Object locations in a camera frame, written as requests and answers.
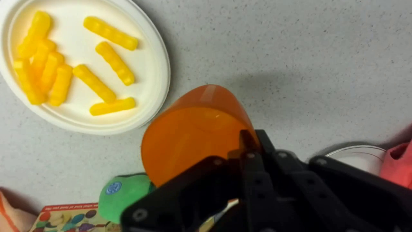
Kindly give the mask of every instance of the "cup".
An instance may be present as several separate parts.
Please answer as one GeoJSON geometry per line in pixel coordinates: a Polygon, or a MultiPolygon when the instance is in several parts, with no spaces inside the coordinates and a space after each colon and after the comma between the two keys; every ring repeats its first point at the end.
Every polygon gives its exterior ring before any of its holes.
{"type": "Polygon", "coordinates": [[[148,126],[142,142],[144,169],[155,186],[162,186],[208,156],[241,153],[241,130],[259,144],[247,113],[228,89],[196,88],[148,126]]]}

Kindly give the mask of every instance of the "gray speckled countertop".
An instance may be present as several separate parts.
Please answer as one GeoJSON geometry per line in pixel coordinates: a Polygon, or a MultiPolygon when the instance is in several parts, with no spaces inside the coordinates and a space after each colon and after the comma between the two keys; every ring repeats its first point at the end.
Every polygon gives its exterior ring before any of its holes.
{"type": "MultiPolygon", "coordinates": [[[[412,1],[137,0],[170,52],[168,104],[202,84],[229,88],[255,128],[299,157],[405,138],[412,121],[412,1]]],[[[29,111],[0,80],[0,186],[47,204],[97,201],[142,171],[144,129],[93,137],[29,111]]]]}

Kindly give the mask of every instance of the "plate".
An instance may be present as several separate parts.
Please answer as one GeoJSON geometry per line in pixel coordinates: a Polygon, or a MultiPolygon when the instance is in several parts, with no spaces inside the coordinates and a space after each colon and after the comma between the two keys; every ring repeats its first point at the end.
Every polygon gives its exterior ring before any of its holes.
{"type": "Polygon", "coordinates": [[[384,162],[385,150],[375,146],[350,146],[336,150],[326,156],[354,166],[363,171],[379,175],[384,162]]]}
{"type": "Polygon", "coordinates": [[[166,46],[151,19],[132,0],[7,0],[0,3],[0,72],[13,93],[32,112],[47,121],[72,132],[108,135],[148,124],[161,110],[170,85],[170,62],[166,46]],[[89,108],[102,99],[81,80],[74,77],[68,99],[61,107],[32,106],[20,89],[12,63],[18,44],[23,40],[36,10],[53,17],[49,37],[71,66],[85,63],[119,98],[134,97],[134,110],[92,116],[89,108]],[[103,18],[116,28],[139,39],[141,45],[130,52],[119,45],[115,50],[137,75],[137,83],[125,86],[105,59],[96,53],[103,37],[85,30],[88,16],[103,18]]]}

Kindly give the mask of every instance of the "green toy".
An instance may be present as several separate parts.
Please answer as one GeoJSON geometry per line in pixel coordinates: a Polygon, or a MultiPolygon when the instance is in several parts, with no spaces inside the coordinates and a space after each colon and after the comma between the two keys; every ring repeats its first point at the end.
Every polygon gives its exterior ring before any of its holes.
{"type": "Polygon", "coordinates": [[[123,211],[153,190],[146,174],[116,177],[102,190],[98,213],[102,218],[120,224],[123,211]]]}

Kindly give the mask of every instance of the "snack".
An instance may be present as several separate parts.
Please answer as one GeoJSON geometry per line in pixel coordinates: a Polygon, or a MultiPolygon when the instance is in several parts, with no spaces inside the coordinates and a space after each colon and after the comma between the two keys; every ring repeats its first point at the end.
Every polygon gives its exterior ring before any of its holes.
{"type": "Polygon", "coordinates": [[[49,103],[52,106],[61,106],[66,102],[67,94],[72,83],[72,67],[68,64],[63,64],[57,68],[56,81],[49,93],[49,103]]]}
{"type": "Polygon", "coordinates": [[[65,63],[65,57],[61,53],[52,52],[49,54],[47,64],[40,77],[40,83],[39,83],[40,90],[43,93],[45,94],[49,93],[56,80],[57,68],[63,63],[65,63]]]}
{"type": "Polygon", "coordinates": [[[134,84],[134,74],[108,43],[98,44],[96,52],[105,58],[125,85],[134,84]]]}
{"type": "Polygon", "coordinates": [[[116,93],[111,90],[98,76],[96,76],[85,64],[74,68],[75,76],[83,80],[96,94],[105,102],[112,103],[116,101],[116,93]]]}
{"type": "Polygon", "coordinates": [[[137,107],[137,101],[134,98],[125,98],[125,99],[119,99],[114,103],[97,103],[92,106],[90,113],[93,116],[99,116],[99,115],[106,115],[106,113],[112,113],[112,112],[119,112],[119,111],[126,111],[130,108],[137,107]]]}
{"type": "Polygon", "coordinates": [[[52,30],[52,17],[45,12],[36,12],[23,43],[17,48],[17,58],[26,59],[35,54],[39,41],[52,30]]]}
{"type": "Polygon", "coordinates": [[[56,43],[50,40],[41,40],[39,48],[34,55],[32,70],[36,76],[41,76],[44,67],[47,66],[49,54],[57,49],[56,43]]]}
{"type": "Polygon", "coordinates": [[[17,81],[26,94],[27,99],[32,104],[41,104],[47,101],[43,92],[38,88],[31,71],[29,59],[20,59],[13,63],[13,68],[17,74],[17,81]]]}
{"type": "Polygon", "coordinates": [[[125,49],[135,50],[139,46],[139,40],[137,37],[115,28],[98,17],[87,17],[84,21],[84,27],[115,44],[124,46],[125,49]]]}

